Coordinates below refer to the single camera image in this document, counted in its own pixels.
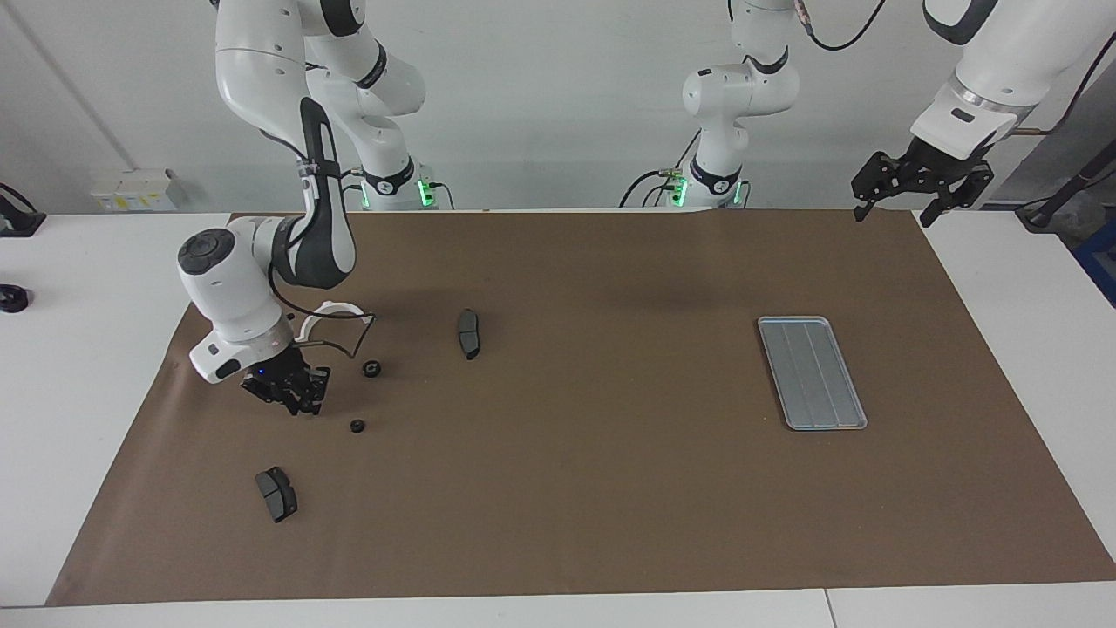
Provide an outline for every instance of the black cable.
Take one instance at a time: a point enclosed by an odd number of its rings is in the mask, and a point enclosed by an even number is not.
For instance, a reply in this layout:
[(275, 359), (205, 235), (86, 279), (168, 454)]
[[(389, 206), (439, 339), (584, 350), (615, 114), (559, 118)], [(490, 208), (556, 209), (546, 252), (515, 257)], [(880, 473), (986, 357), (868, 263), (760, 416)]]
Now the black cable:
[(748, 209), (748, 199), (752, 197), (752, 182), (742, 181), (741, 185), (748, 185), (748, 193), (744, 194), (744, 202), (740, 203), (740, 209)]
[(830, 52), (838, 52), (840, 50), (852, 47), (854, 44), (859, 41), (862, 37), (864, 37), (865, 32), (868, 32), (868, 28), (870, 28), (872, 23), (876, 21), (876, 17), (879, 15), (879, 10), (884, 8), (884, 4), (886, 2), (887, 0), (879, 0), (879, 3), (876, 4), (876, 9), (872, 11), (872, 15), (868, 17), (868, 21), (864, 22), (864, 26), (860, 27), (859, 32), (857, 32), (856, 36), (853, 37), (853, 39), (849, 39), (848, 41), (841, 44), (840, 46), (830, 46), (818, 39), (817, 36), (814, 35), (814, 26), (810, 23), (810, 15), (806, 12), (806, 4), (801, 0), (796, 0), (795, 3), (797, 6), (796, 8), (798, 9), (798, 19), (800, 22), (802, 22), (802, 26), (806, 28), (806, 35), (809, 36), (810, 40), (817, 44), (817, 46), (822, 50), (829, 50)]
[[(1090, 181), (1088, 185), (1081, 187), (1081, 191), (1084, 192), (1085, 190), (1088, 190), (1089, 187), (1096, 187), (1097, 185), (1099, 185), (1099, 184), (1104, 183), (1105, 181), (1107, 181), (1108, 178), (1110, 178), (1113, 176), (1113, 174), (1116, 174), (1116, 167), (1114, 167), (1112, 171), (1109, 171), (1108, 174), (1105, 174), (1104, 176), (1101, 176), (1099, 178), (1094, 178), (1093, 181)], [(1040, 202), (1046, 202), (1046, 201), (1048, 201), (1048, 200), (1050, 200), (1052, 197), (1054, 196), (1046, 196), (1046, 197), (1041, 197), (1041, 199), (1035, 199), (1032, 201), (1027, 201), (1027, 202), (1024, 202), (1022, 204), (1017, 204), (1016, 205), (1016, 211), (1019, 211), (1020, 209), (1027, 209), (1028, 206), (1030, 206), (1032, 204), (1038, 204)]]
[(643, 183), (647, 178), (652, 178), (654, 176), (662, 176), (662, 175), (658, 173), (657, 170), (652, 170), (650, 172), (644, 172), (643, 174), (641, 174), (638, 178), (636, 178), (631, 185), (628, 185), (627, 191), (624, 192), (624, 196), (620, 199), (620, 204), (617, 206), (624, 206), (625, 204), (627, 204), (628, 197), (632, 196), (632, 192), (635, 191), (635, 189), (639, 185), (639, 183)]
[[(320, 317), (320, 313), (315, 313), (315, 317)], [(360, 334), (360, 338), (356, 341), (356, 347), (352, 350), (345, 349), (344, 347), (337, 345), (336, 342), (330, 342), (328, 340), (307, 340), (306, 342), (295, 344), (296, 349), (312, 349), (315, 347), (328, 347), (330, 349), (336, 349), (344, 354), (349, 360), (356, 360), (357, 354), (360, 352), (360, 347), (364, 346), (364, 339), (368, 336), (368, 331), (372, 330), (372, 325), (376, 322), (376, 317), (368, 317), (368, 322), (364, 326), (364, 331)]]
[(347, 311), (341, 313), (319, 313), (317, 311), (307, 309), (300, 305), (291, 302), (290, 299), (288, 299), (286, 296), (282, 294), (282, 292), (279, 291), (279, 287), (276, 284), (275, 262), (271, 262), (268, 265), (268, 286), (271, 287), (271, 291), (276, 294), (276, 298), (278, 298), (280, 302), (282, 302), (287, 307), (290, 307), (295, 311), (298, 311), (300, 313), (306, 313), (307, 317), (317, 317), (318, 319), (328, 319), (330, 321), (356, 321), (358, 319), (367, 319), (368, 317), (373, 318), (376, 317), (375, 313), (373, 313), (372, 311), (362, 311), (359, 313), (352, 313)]
[[(699, 128), (698, 132), (694, 133), (693, 138), (691, 138), (690, 143), (686, 144), (686, 149), (682, 151), (682, 156), (680, 156), (679, 161), (674, 163), (674, 170), (677, 170), (677, 168), (682, 167), (682, 162), (686, 161), (686, 155), (690, 154), (690, 151), (694, 147), (694, 144), (698, 143), (698, 138), (699, 137), (701, 137), (701, 128)], [(655, 206), (658, 206), (658, 203), (663, 202), (663, 192), (665, 190), (661, 190), (658, 192), (658, 196), (655, 197)]]
[(1105, 45), (1100, 48), (1100, 51), (1097, 52), (1097, 58), (1093, 59), (1093, 65), (1090, 65), (1089, 70), (1085, 73), (1085, 77), (1081, 78), (1081, 84), (1077, 86), (1077, 91), (1074, 93), (1074, 97), (1069, 100), (1069, 106), (1066, 107), (1066, 113), (1061, 115), (1061, 119), (1059, 119), (1054, 126), (1051, 126), (1050, 129), (1042, 131), (1040, 128), (1017, 128), (1012, 131), (1011, 134), (1050, 135), (1051, 133), (1056, 133), (1058, 132), (1058, 129), (1065, 126), (1066, 120), (1068, 120), (1069, 116), (1074, 113), (1074, 108), (1077, 107), (1077, 102), (1081, 99), (1081, 95), (1085, 94), (1085, 88), (1089, 85), (1089, 79), (1093, 78), (1093, 75), (1097, 71), (1097, 68), (1100, 67), (1100, 61), (1104, 60), (1105, 55), (1108, 54), (1108, 49), (1113, 47), (1114, 42), (1116, 42), (1116, 32), (1113, 32), (1112, 36), (1108, 37), (1108, 41), (1106, 41)]
[(0, 183), (0, 189), (2, 189), (3, 191), (8, 192), (9, 194), (16, 196), (16, 200), (18, 200), (19, 202), (26, 204), (27, 209), (31, 210), (31, 213), (38, 213), (38, 210), (35, 209), (35, 205), (31, 204), (31, 201), (27, 200), (27, 196), (25, 196), (23, 194), (19, 193), (19, 190), (17, 190), (16, 187), (12, 187), (11, 185), (9, 185), (7, 183)]
[(658, 192), (658, 197), (663, 197), (663, 192), (671, 190), (671, 187), (673, 187), (673, 185), (660, 185), (657, 187), (652, 187), (651, 191), (647, 192), (647, 195), (643, 197), (643, 204), (639, 206), (647, 206), (647, 202), (651, 201), (651, 194)]
[(450, 209), (453, 210), (453, 211), (458, 211), (458, 205), (453, 202), (453, 191), (450, 190), (449, 185), (446, 185), (445, 183), (439, 183), (439, 182), (435, 181), (435, 182), (431, 183), (430, 186), (431, 187), (442, 187), (443, 190), (445, 190), (445, 195), (450, 196)]

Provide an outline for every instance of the white wall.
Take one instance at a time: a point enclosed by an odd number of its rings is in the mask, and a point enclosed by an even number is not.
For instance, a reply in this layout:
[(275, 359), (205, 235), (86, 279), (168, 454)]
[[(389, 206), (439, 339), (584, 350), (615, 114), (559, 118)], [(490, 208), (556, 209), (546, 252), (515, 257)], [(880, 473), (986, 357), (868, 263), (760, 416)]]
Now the white wall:
[[(819, 37), (844, 40), (874, 4), (815, 2)], [(866, 158), (905, 148), (910, 124), (960, 58), (926, 28), (921, 4), (889, 2), (864, 40), (841, 54), (795, 33), (799, 104), (749, 125), (753, 206), (850, 206), (848, 181)], [(126, 158), (182, 177), (192, 209), (299, 209), (287, 153), (218, 97), (209, 2), (2, 6)], [(740, 58), (716, 0), (373, 0), (368, 16), (379, 39), (426, 79), (426, 106), (401, 120), (412, 152), (468, 207), (615, 204), (635, 175), (672, 165), (693, 134), (681, 104), (686, 75)], [(86, 172), (121, 157), (55, 103), (49, 81), (21, 68), (8, 39), (0, 38), (0, 177), (48, 211), (86, 210)], [(1076, 79), (1067, 76), (1060, 97), (1030, 122), (1056, 119)], [(1009, 139), (994, 151), (1000, 180), (1036, 143)]]

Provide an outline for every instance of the green led light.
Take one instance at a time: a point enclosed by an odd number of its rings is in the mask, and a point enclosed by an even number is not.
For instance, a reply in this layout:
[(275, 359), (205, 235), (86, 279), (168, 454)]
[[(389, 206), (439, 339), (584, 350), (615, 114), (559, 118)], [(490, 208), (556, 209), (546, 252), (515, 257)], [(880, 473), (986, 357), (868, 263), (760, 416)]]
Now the green led light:
[(419, 180), (419, 193), (422, 195), (423, 206), (430, 206), (434, 204), (434, 194), (431, 193), (430, 184), (423, 181), (422, 178)]
[(671, 196), (671, 202), (674, 206), (683, 206), (686, 204), (686, 191), (690, 190), (690, 181), (681, 178), (674, 184), (674, 195)]

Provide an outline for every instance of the silver tray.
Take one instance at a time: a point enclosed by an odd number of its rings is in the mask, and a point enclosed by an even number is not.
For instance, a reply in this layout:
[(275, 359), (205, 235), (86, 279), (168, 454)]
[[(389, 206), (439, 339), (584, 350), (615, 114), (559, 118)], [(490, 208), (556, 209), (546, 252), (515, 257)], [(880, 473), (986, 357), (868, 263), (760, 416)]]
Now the silver tray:
[(764, 317), (759, 328), (791, 429), (868, 427), (829, 321), (821, 317)]

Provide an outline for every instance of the black object on table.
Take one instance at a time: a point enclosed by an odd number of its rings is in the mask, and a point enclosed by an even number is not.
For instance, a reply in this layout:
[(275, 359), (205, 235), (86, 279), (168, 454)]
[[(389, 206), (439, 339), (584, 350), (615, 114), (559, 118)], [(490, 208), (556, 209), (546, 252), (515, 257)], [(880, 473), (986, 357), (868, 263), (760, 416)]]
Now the black object on table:
[(458, 341), (465, 360), (475, 360), (481, 355), (480, 318), (472, 309), (465, 309), (458, 318)]
[(27, 309), (30, 303), (31, 297), (25, 288), (0, 283), (0, 311), (17, 313)]
[(258, 474), (256, 485), (263, 495), (263, 502), (268, 506), (271, 521), (279, 523), (282, 520), (298, 512), (298, 499), (295, 496), (295, 489), (290, 485), (287, 474), (279, 467)]
[(0, 238), (30, 238), (39, 230), (39, 225), (47, 219), (47, 214), (36, 211), (31, 201), (27, 200), (23, 194), (10, 185), (0, 183), (0, 189), (11, 194), (12, 197), (27, 205), (27, 209), (30, 210), (22, 211), (17, 209), (11, 201), (4, 197), (3, 194), (0, 194), (0, 215), (10, 224), (10, 226), (4, 226), (3, 222), (0, 222)]

